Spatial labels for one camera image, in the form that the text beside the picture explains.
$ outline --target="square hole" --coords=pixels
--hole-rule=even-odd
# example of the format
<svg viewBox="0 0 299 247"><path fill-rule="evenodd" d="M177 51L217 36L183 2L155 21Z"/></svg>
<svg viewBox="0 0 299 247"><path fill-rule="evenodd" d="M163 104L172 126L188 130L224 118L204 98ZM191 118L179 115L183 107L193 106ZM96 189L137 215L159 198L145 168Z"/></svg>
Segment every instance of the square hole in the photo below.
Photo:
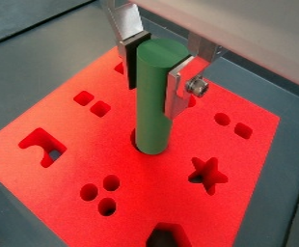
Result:
<svg viewBox="0 0 299 247"><path fill-rule="evenodd" d="M111 106L103 101L99 101L91 108L92 113L96 114L100 118L109 112L109 110Z"/></svg>
<svg viewBox="0 0 299 247"><path fill-rule="evenodd" d="M93 100L93 95L87 92L87 91L83 91L80 94L77 94L75 97L73 97L73 100L81 105L81 106L85 106L87 104L91 103L91 101Z"/></svg>

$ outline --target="cutout hole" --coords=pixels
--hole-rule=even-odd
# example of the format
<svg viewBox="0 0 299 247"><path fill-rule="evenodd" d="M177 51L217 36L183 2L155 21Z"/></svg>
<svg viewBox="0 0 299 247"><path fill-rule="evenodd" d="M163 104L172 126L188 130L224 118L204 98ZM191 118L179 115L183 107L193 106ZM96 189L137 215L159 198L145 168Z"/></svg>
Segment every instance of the cutout hole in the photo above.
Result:
<svg viewBox="0 0 299 247"><path fill-rule="evenodd" d="M101 199L97 205L97 211L103 216L111 216L116 211L116 203L113 199L111 198Z"/></svg>
<svg viewBox="0 0 299 247"><path fill-rule="evenodd" d="M31 146L39 146L44 150L40 161L44 168L48 168L55 163L67 150L63 143L43 128L36 128L19 142L21 149L27 149Z"/></svg>
<svg viewBox="0 0 299 247"><path fill-rule="evenodd" d="M229 117L224 113L217 113L213 118L216 123L221 126L227 126L231 122Z"/></svg>
<svg viewBox="0 0 299 247"><path fill-rule="evenodd" d="M97 196L97 188L92 183L83 186L80 196L84 201L92 201Z"/></svg>
<svg viewBox="0 0 299 247"><path fill-rule="evenodd" d="M92 113L96 114L100 118L109 112L109 110L111 106L103 101L99 101L91 108Z"/></svg>
<svg viewBox="0 0 299 247"><path fill-rule="evenodd" d="M80 94L77 94L73 97L73 100L81 105L85 106L87 104L91 103L91 101L93 100L93 95L91 93L88 93L87 91L83 91Z"/></svg>
<svg viewBox="0 0 299 247"><path fill-rule="evenodd" d="M103 180L103 187L107 191L115 191L120 187L120 180L115 175L108 175Z"/></svg>
<svg viewBox="0 0 299 247"><path fill-rule="evenodd" d="M188 107L193 107L193 106L196 106L196 98L191 96L188 101Z"/></svg>
<svg viewBox="0 0 299 247"><path fill-rule="evenodd" d="M196 171L188 176L188 181L201 183L205 193L212 196L216 183L228 182L227 176L217 171L217 158L212 157L207 162L203 162L200 158L193 157L192 163Z"/></svg>
<svg viewBox="0 0 299 247"><path fill-rule="evenodd" d="M49 152L49 157L51 157L52 161L56 161L60 158L60 156L61 156L61 153L57 150L52 150Z"/></svg>
<svg viewBox="0 0 299 247"><path fill-rule="evenodd" d="M252 129L245 124L237 123L235 133L247 140L251 137Z"/></svg>
<svg viewBox="0 0 299 247"><path fill-rule="evenodd" d="M145 247L191 247L191 242L180 225L159 223L145 241Z"/></svg>
<svg viewBox="0 0 299 247"><path fill-rule="evenodd" d="M124 64L123 62L113 68L115 71L124 74Z"/></svg>

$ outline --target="white panel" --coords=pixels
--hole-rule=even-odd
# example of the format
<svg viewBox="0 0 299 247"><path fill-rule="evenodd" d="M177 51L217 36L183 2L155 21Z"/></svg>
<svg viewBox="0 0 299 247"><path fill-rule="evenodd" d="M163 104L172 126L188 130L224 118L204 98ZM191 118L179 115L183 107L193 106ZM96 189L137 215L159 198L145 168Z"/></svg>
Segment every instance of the white panel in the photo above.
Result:
<svg viewBox="0 0 299 247"><path fill-rule="evenodd" d="M299 84L299 0L131 0Z"/></svg>

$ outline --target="metal bracket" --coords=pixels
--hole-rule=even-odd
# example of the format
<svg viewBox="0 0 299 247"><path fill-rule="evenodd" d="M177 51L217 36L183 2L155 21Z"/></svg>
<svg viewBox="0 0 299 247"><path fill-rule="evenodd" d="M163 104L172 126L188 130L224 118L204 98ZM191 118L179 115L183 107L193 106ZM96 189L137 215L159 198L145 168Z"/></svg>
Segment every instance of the metal bracket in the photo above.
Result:
<svg viewBox="0 0 299 247"><path fill-rule="evenodd" d="M143 24L133 3L116 7L115 0L100 0L108 21L111 23L119 54L124 63L124 75L129 89L135 88L135 56L137 46L151 39L151 34L143 30Z"/></svg>
<svg viewBox="0 0 299 247"><path fill-rule="evenodd" d="M188 107L191 95L204 96L208 89L203 79L205 67L227 52L219 44L195 33L189 33L188 36L188 50L195 56L191 56L168 73L165 116L171 120Z"/></svg>

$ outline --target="red foam board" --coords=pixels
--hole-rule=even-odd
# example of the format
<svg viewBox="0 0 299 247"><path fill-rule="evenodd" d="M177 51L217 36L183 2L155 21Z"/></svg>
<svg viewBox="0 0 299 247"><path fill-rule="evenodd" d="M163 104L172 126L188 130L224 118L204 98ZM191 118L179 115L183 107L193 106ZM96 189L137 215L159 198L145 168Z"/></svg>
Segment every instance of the red foam board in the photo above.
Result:
<svg viewBox="0 0 299 247"><path fill-rule="evenodd" d="M279 117L209 82L147 155L119 64L112 49L0 131L0 182L69 246L145 246L155 229L232 246Z"/></svg>

